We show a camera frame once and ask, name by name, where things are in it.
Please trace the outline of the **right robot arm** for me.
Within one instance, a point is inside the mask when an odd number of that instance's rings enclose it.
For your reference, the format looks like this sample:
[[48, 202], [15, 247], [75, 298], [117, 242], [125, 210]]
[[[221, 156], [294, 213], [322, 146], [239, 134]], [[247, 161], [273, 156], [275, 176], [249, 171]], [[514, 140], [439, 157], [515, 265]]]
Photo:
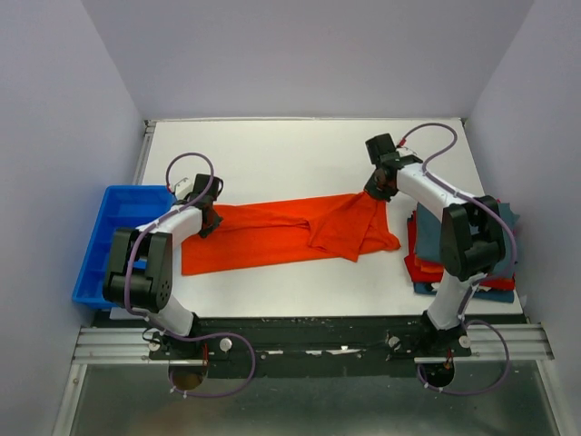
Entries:
[[475, 197], [446, 183], [417, 156], [402, 155], [390, 134], [366, 142], [375, 170], [365, 185], [372, 198], [389, 202], [404, 193], [423, 205], [440, 222], [439, 258], [443, 278], [426, 310], [432, 325], [418, 333], [419, 348], [430, 356], [450, 345], [449, 330], [464, 319], [476, 287], [508, 255], [517, 254], [514, 234], [499, 215], [499, 202]]

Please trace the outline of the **orange t shirt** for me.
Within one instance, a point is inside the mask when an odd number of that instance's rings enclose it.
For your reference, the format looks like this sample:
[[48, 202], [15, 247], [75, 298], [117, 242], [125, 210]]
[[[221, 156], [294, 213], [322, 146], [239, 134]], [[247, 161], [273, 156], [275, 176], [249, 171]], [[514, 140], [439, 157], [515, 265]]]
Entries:
[[364, 192], [214, 210], [219, 227], [182, 243], [184, 276], [332, 258], [355, 263], [363, 254], [400, 248], [387, 204]]

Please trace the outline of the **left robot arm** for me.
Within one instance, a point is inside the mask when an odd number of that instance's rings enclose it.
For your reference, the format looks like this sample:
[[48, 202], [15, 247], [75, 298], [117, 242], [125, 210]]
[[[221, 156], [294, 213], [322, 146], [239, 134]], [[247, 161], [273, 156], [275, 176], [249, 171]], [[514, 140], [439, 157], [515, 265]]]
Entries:
[[136, 228], [114, 231], [103, 279], [103, 297], [171, 335], [170, 347], [183, 359], [201, 348], [197, 315], [172, 295], [173, 253], [191, 236], [205, 238], [222, 223], [214, 202], [223, 180], [210, 174], [183, 179], [167, 213]]

